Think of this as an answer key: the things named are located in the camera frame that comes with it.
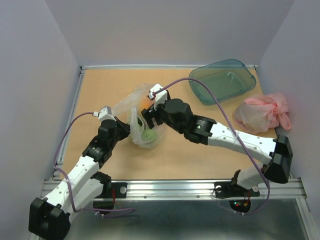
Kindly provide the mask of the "clear plastic bag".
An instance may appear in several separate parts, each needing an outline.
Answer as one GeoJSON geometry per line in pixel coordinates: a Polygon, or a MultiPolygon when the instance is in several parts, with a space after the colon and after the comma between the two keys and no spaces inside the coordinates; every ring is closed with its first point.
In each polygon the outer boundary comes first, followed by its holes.
{"type": "Polygon", "coordinates": [[[137,146],[143,149],[153,149],[157,147],[161,140],[165,137],[166,128],[164,125],[156,125],[154,128],[157,133],[157,139],[154,142],[147,143],[142,141],[141,134],[143,130],[150,129],[142,117],[140,102],[142,99],[148,98],[151,84],[141,83],[135,87],[135,89],[120,100],[112,109],[112,114],[124,120],[125,123],[130,125],[129,139],[137,146]]]}

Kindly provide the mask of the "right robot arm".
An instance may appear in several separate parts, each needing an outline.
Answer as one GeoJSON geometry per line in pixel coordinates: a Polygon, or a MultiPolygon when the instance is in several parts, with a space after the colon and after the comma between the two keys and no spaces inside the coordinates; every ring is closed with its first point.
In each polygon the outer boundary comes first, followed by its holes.
{"type": "Polygon", "coordinates": [[[246,197],[264,179],[277,184],[289,181],[293,151],[284,135],[270,138],[233,133],[214,119],[193,114],[190,105],[178,98],[151,105],[141,114],[150,128],[166,124],[192,143],[250,153],[258,161],[252,167],[237,170],[230,181],[216,182],[215,196],[219,199],[246,197]]]}

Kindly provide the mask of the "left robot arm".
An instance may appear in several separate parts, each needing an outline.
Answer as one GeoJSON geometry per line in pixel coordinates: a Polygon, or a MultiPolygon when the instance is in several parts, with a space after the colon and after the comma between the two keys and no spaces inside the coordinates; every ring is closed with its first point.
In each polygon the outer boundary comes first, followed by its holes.
{"type": "Polygon", "coordinates": [[[77,214],[90,201],[111,193],[111,177],[100,169],[117,142],[129,135],[129,124],[116,117],[103,120],[69,174],[45,197],[32,201],[28,230],[44,240],[63,240],[77,214]]]}

